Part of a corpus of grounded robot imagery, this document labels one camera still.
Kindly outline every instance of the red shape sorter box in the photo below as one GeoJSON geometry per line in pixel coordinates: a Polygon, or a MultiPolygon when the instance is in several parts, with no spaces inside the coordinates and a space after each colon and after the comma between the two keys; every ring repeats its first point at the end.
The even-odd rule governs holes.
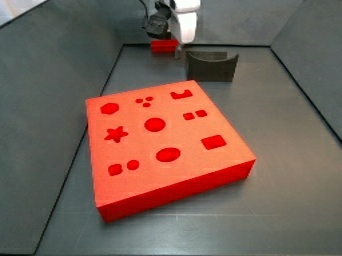
{"type": "Polygon", "coordinates": [[[255,156],[195,81],[88,99],[87,114],[105,222],[247,178],[255,156]]]}

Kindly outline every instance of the shaped hole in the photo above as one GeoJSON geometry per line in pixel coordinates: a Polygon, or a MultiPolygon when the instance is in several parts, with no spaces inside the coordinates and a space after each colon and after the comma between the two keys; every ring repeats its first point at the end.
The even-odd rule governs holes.
{"type": "Polygon", "coordinates": [[[180,156],[180,150],[178,148],[164,148],[156,153],[156,159],[160,162],[172,162],[180,156]]]}
{"type": "Polygon", "coordinates": [[[204,116],[207,116],[208,114],[207,114],[207,112],[206,112],[206,110],[198,110],[196,112],[196,115],[198,115],[198,117],[204,117],[204,116]]]}
{"type": "Polygon", "coordinates": [[[166,121],[162,118],[158,118],[158,117],[149,118],[144,122],[144,128],[149,132],[159,132],[164,129],[164,127],[166,127],[166,121]]]}
{"type": "Polygon", "coordinates": [[[172,99],[175,99],[175,100],[179,100],[179,99],[192,96],[192,92],[190,90],[184,90],[183,93],[171,92],[170,94],[171,94],[172,99]]]}
{"type": "Polygon", "coordinates": [[[123,130],[123,126],[119,126],[116,129],[107,129],[107,137],[104,140],[113,140],[116,143],[121,141],[121,137],[128,135],[128,132],[123,130]]]}
{"type": "Polygon", "coordinates": [[[128,163],[127,163],[127,169],[133,171],[139,168],[139,161],[137,160],[131,160],[128,163]]]}
{"type": "Polygon", "coordinates": [[[101,113],[112,115],[119,110],[119,105],[116,103],[107,103],[100,107],[101,113]]]}
{"type": "Polygon", "coordinates": [[[120,164],[113,164],[108,167],[108,173],[111,176],[119,175],[123,172],[123,167],[120,164]]]}
{"type": "Polygon", "coordinates": [[[223,137],[220,135],[211,136],[202,139],[203,146],[207,150],[223,147],[227,145],[223,137]]]}
{"type": "Polygon", "coordinates": [[[192,120],[195,118],[192,113],[183,114],[183,117],[184,117],[186,120],[192,120]]]}

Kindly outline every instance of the circular hole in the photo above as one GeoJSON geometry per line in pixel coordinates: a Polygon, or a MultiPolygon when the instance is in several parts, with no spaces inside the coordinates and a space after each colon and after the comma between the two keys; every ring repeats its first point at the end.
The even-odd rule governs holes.
{"type": "Polygon", "coordinates": [[[159,132],[164,129],[164,127],[166,127],[166,121],[162,118],[158,118],[158,117],[149,118],[144,122],[144,128],[149,132],[159,132]]]}
{"type": "Polygon", "coordinates": [[[136,160],[131,160],[128,163],[127,163],[127,168],[129,169],[129,170],[136,170],[137,168],[139,168],[139,161],[136,161],[136,160]]]}

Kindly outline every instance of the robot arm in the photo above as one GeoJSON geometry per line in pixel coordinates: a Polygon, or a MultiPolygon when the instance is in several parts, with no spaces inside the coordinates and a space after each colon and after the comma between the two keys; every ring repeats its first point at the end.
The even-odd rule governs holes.
{"type": "Polygon", "coordinates": [[[145,27],[148,36],[166,39],[170,28],[180,44],[191,43],[196,33],[196,10],[200,8],[200,0],[159,0],[155,7],[158,12],[149,16],[145,27]]]}

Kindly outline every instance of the gray wall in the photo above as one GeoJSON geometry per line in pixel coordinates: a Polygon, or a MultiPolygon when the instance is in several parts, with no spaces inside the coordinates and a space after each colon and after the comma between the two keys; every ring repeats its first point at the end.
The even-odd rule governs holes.
{"type": "Polygon", "coordinates": [[[96,0],[51,0],[0,30],[0,253],[33,253],[121,43],[96,0]]]}
{"type": "MultiPolygon", "coordinates": [[[[154,0],[144,0],[151,13],[154,0]]],[[[270,45],[302,0],[202,0],[195,44],[270,45]]],[[[112,0],[108,12],[129,44],[148,43],[137,0],[112,0]]]]}
{"type": "Polygon", "coordinates": [[[342,1],[306,0],[271,48],[342,139],[342,1]]]}

